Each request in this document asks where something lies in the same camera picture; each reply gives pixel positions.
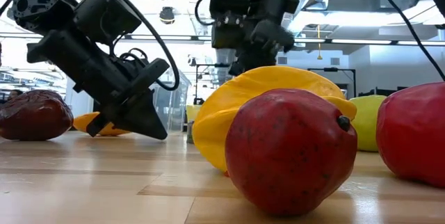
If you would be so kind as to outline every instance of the light wood floor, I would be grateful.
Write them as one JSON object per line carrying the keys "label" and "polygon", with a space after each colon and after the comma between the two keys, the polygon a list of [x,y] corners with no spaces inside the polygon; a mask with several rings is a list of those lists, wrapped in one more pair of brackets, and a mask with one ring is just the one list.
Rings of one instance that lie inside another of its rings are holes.
{"label": "light wood floor", "polygon": [[186,144],[144,136],[0,140],[0,224],[445,223],[445,191],[394,179],[361,153],[351,178],[305,217],[273,219]]}

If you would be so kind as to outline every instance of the green lemon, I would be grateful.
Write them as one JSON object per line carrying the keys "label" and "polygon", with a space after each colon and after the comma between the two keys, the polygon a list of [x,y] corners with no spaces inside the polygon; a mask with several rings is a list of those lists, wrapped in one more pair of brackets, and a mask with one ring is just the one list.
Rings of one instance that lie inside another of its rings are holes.
{"label": "green lemon", "polygon": [[385,98],[383,95],[369,95],[350,100],[357,107],[357,115],[352,124],[357,131],[358,149],[361,151],[378,152],[375,129],[378,109]]}

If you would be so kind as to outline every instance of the yellow fruit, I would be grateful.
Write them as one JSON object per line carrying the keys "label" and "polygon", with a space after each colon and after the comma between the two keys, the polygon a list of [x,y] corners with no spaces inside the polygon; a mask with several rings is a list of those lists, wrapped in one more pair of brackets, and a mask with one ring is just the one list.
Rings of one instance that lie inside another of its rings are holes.
{"label": "yellow fruit", "polygon": [[377,114],[385,98],[383,95],[369,95],[350,100],[357,107],[357,115],[352,124],[357,132],[358,148],[361,151],[378,152],[375,141]]}
{"label": "yellow fruit", "polygon": [[248,100],[277,88],[311,91],[335,104],[350,119],[355,117],[354,104],[328,79],[294,67],[260,67],[226,82],[201,106],[193,124],[193,141],[202,156],[226,172],[225,138],[239,108]]}
{"label": "yellow fruit", "polygon": [[[84,115],[80,115],[74,119],[73,126],[75,129],[86,133],[86,126],[90,124],[90,122],[99,115],[99,112],[87,113]],[[119,136],[121,134],[129,134],[129,131],[114,129],[113,123],[108,124],[105,128],[103,128],[100,132],[100,136]]]}

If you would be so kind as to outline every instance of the dark red fruit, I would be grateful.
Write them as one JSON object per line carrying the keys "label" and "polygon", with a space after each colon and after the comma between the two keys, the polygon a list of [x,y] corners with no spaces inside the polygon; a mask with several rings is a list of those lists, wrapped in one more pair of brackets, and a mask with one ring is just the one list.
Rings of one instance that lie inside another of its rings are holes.
{"label": "dark red fruit", "polygon": [[244,104],[227,135],[234,185],[280,216],[317,208],[352,172],[357,134],[348,118],[306,90],[270,90]]}
{"label": "dark red fruit", "polygon": [[0,109],[0,136],[8,140],[46,141],[71,128],[73,116],[62,97],[50,90],[32,90]]}
{"label": "dark red fruit", "polygon": [[377,146],[403,179],[445,187],[445,82],[394,93],[378,111]]}

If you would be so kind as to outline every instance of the wooden surface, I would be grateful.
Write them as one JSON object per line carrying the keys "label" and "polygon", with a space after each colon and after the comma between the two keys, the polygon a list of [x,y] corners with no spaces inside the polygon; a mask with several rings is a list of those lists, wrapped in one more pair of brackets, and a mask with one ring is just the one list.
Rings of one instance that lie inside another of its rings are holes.
{"label": "wooden surface", "polygon": [[351,178],[311,214],[265,216],[181,134],[0,140],[0,224],[445,223],[445,191],[392,177],[360,153]]}

